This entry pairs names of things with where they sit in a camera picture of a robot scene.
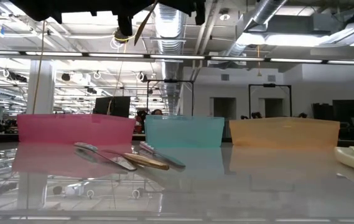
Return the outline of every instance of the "column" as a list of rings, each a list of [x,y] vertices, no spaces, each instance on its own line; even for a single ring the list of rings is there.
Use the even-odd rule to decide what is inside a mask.
[[[37,80],[39,79],[39,64],[40,62],[38,60],[32,60],[30,64],[26,113],[33,113],[35,98],[34,114],[52,114],[54,108],[54,91],[57,71],[51,61],[42,61],[37,96],[35,97]]]
[[[26,113],[32,114],[35,105],[34,114],[52,114],[57,71],[51,61],[42,61],[39,77],[39,64],[40,62],[37,60],[32,60],[30,64]],[[19,173],[18,188],[18,209],[40,209],[45,205],[47,197],[46,174]]]

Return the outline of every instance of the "orange plastic bin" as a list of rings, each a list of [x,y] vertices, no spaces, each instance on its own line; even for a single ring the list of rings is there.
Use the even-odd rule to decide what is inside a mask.
[[[264,118],[230,121],[235,146],[263,148],[333,148],[340,123],[304,118]]]

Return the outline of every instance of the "plastic bin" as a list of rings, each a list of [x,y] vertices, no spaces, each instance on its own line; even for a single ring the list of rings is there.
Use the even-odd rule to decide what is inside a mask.
[[[230,121],[234,146],[324,149],[337,146],[340,123],[306,118]]]
[[[102,114],[20,114],[20,142],[130,144],[135,120]]]
[[[220,147],[224,118],[146,116],[146,141],[153,147]]]

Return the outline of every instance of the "doorway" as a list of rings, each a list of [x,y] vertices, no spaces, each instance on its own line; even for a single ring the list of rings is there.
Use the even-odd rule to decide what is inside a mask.
[[[236,119],[236,98],[211,98],[210,101],[213,101],[214,117]]]
[[[265,117],[280,118],[283,117],[283,99],[266,98],[265,102]]]

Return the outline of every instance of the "wooden knife handle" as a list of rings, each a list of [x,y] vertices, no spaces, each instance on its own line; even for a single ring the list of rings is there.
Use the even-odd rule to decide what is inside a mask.
[[[148,166],[148,167],[153,167],[153,168],[162,169],[162,170],[169,170],[170,169],[169,165],[167,165],[163,162],[159,162],[159,161],[144,157],[144,156],[135,155],[135,154],[131,154],[131,153],[124,153],[123,157],[128,159],[131,162],[134,162],[134,163],[142,165],[142,166]]]

